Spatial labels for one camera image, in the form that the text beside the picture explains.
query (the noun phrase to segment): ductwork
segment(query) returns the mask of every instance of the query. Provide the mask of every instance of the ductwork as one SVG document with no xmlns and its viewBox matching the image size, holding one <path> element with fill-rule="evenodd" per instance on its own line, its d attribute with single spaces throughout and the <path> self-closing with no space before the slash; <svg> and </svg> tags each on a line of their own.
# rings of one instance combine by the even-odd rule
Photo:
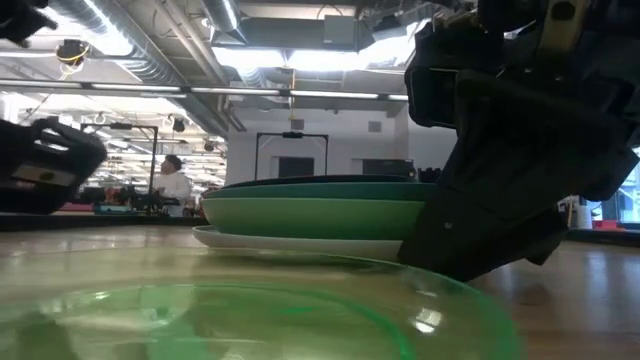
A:
<svg viewBox="0 0 640 360">
<path fill-rule="evenodd" d="M 84 26 L 92 35 L 92 46 L 97 49 L 109 55 L 128 54 L 136 59 L 144 59 L 118 62 L 143 83 L 186 84 L 171 62 L 116 1 L 50 0 L 49 6 L 58 15 Z M 195 95 L 189 94 L 184 99 L 169 100 L 184 108 L 206 132 L 226 137 L 228 124 Z"/>
<path fill-rule="evenodd" d="M 202 0 L 202 6 L 210 24 L 216 30 L 228 34 L 243 44 L 247 43 L 247 39 L 240 29 L 242 14 L 235 1 Z"/>
<path fill-rule="evenodd" d="M 228 34 L 243 44 L 247 43 L 240 28 L 242 16 L 234 0 L 202 0 L 202 6 L 209 22 L 216 30 Z M 260 68 L 238 68 L 236 70 L 238 71 L 238 76 L 247 87 L 259 88 L 267 86 L 267 79 Z M 269 100 L 252 99 L 252 101 L 269 104 Z"/>
</svg>

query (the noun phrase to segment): fluorescent light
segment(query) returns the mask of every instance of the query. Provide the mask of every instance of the fluorescent light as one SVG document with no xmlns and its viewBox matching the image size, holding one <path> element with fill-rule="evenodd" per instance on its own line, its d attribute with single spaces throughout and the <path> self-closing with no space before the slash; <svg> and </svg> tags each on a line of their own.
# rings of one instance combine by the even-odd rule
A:
<svg viewBox="0 0 640 360">
<path fill-rule="evenodd" d="M 389 101 L 409 101 L 409 95 L 389 95 Z"/>
<path fill-rule="evenodd" d="M 15 57 L 15 58 L 43 58 L 43 57 L 54 57 L 56 56 L 53 52 L 39 52 L 39 51 L 29 51 L 29 50 L 9 50 L 9 49 L 0 49 L 0 57 Z"/>
<path fill-rule="evenodd" d="M 122 149 L 127 149 L 127 148 L 129 148 L 129 144 L 127 144 L 127 143 L 126 143 L 126 142 L 124 142 L 124 141 L 119 141 L 119 140 L 109 140 L 109 141 L 107 141 L 107 143 L 109 143 L 109 144 L 111 144 L 111 145 L 113 145 L 113 146 L 116 146 L 116 147 L 122 148 Z"/>
<path fill-rule="evenodd" d="M 278 96 L 279 90 L 271 89 L 243 89 L 243 88 L 203 88 L 195 87 L 191 91 L 195 93 L 209 94 L 226 94 L 226 95 L 261 95 L 261 96 Z"/>
<path fill-rule="evenodd" d="M 171 99 L 186 99 L 187 94 L 165 94 L 165 93 L 140 93 L 142 97 L 148 98 L 171 98 Z"/>
<path fill-rule="evenodd" d="M 134 148 L 134 149 L 136 149 L 136 150 L 140 150 L 140 151 L 142 151 L 143 153 L 146 153 L 146 154 L 152 154 L 151 150 L 149 150 L 149 149 L 145 149 L 145 148 L 143 148 L 142 146 L 138 146 L 138 145 L 134 145 L 134 144 L 130 144 L 129 146 L 130 146 L 130 147 L 132 147 L 132 148 Z"/>
<path fill-rule="evenodd" d="M 291 95 L 301 96 L 301 97 L 325 97 L 325 98 L 341 98 L 341 99 L 375 100 L 378 98 L 378 94 L 332 92 L 332 91 L 306 91 L 306 90 L 291 90 Z"/>
<path fill-rule="evenodd" d="M 33 87 L 54 87 L 54 88 L 69 88 L 69 89 L 79 89 L 81 88 L 80 84 L 74 82 L 64 82 L 64 81 L 40 81 L 40 80 L 10 80 L 10 79 L 2 79 L 0 80 L 0 85 L 2 86 L 33 86 Z"/>
<path fill-rule="evenodd" d="M 297 50 L 288 66 L 303 71 L 351 71 L 365 69 L 367 63 L 355 52 Z"/>
<path fill-rule="evenodd" d="M 149 161 L 151 160 L 151 154 L 132 154 L 132 153 L 119 153 L 119 152 L 109 152 L 107 154 L 109 157 L 119 157 L 122 159 L 132 159 L 132 160 L 141 160 L 141 161 Z M 163 157 L 164 155 L 158 154 L 157 158 Z M 203 160 L 203 161 L 216 161 L 216 162 L 224 162 L 219 155 L 211 154 L 208 156 L 202 155 L 178 155 L 181 159 L 187 160 Z"/>
<path fill-rule="evenodd" d="M 93 84 L 93 88 L 97 90 L 161 91 L 161 92 L 180 91 L 180 87 L 178 86 L 136 85 L 136 84 Z"/>
<path fill-rule="evenodd" d="M 111 139 L 111 135 L 107 134 L 107 133 L 106 133 L 106 132 L 104 132 L 104 131 L 100 131 L 100 130 L 98 130 L 98 131 L 96 131 L 95 133 L 96 133 L 98 136 L 102 137 L 102 138 L 105 138 L 105 139 Z"/>
<path fill-rule="evenodd" d="M 152 143 L 153 139 L 128 138 L 128 139 L 125 139 L 125 141 Z M 163 144 L 187 144 L 187 141 L 186 140 L 182 140 L 182 139 L 158 139 L 158 143 L 163 143 Z"/>
<path fill-rule="evenodd" d="M 286 65 L 282 53 L 278 50 L 227 49 L 214 47 L 213 53 L 224 66 L 240 69 L 274 68 Z"/>
</svg>

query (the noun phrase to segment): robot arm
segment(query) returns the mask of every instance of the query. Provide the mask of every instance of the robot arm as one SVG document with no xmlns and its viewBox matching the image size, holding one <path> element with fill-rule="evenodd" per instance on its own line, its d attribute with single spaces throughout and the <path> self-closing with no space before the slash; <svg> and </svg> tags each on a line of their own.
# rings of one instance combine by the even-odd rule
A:
<svg viewBox="0 0 640 360">
<path fill-rule="evenodd" d="M 608 199 L 622 184 L 638 162 L 635 84 L 593 66 L 602 54 L 587 50 L 612 21 L 593 20 L 603 6 L 480 0 L 416 35 L 411 118 L 455 128 L 458 142 L 402 262 L 463 281 L 523 258 L 542 264 L 566 230 L 556 202 Z"/>
<path fill-rule="evenodd" d="M 8 39 L 29 47 L 27 39 L 43 27 L 56 29 L 58 25 L 37 9 L 43 9 L 48 0 L 0 1 L 0 39 Z"/>
</svg>

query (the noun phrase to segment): black robotic claw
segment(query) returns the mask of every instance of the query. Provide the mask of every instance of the black robotic claw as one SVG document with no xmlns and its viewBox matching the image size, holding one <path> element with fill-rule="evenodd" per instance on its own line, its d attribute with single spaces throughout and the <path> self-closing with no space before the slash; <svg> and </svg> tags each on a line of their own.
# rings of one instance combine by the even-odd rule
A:
<svg viewBox="0 0 640 360">
<path fill-rule="evenodd" d="M 556 202 L 608 199 L 638 162 L 620 110 L 633 85 L 513 61 L 502 39 L 473 24 L 427 28 L 405 76 L 413 120 L 455 128 L 458 142 L 398 258 L 462 281 L 543 264 L 566 230 Z"/>
<path fill-rule="evenodd" d="M 37 10 L 45 8 L 48 0 L 2 0 L 0 1 L 0 39 L 8 39 L 21 47 L 28 47 L 28 38 L 38 30 L 58 25 Z"/>
</svg>

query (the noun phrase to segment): ceiling beam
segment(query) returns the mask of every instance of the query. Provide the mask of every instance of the ceiling beam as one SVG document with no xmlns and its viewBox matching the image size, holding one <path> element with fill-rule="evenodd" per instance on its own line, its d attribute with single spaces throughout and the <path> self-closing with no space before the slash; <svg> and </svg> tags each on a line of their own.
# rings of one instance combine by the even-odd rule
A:
<svg viewBox="0 0 640 360">
<path fill-rule="evenodd" d="M 274 5 L 274 4 L 290 4 L 304 6 L 355 6 L 356 0 L 236 0 L 239 5 Z"/>
</svg>

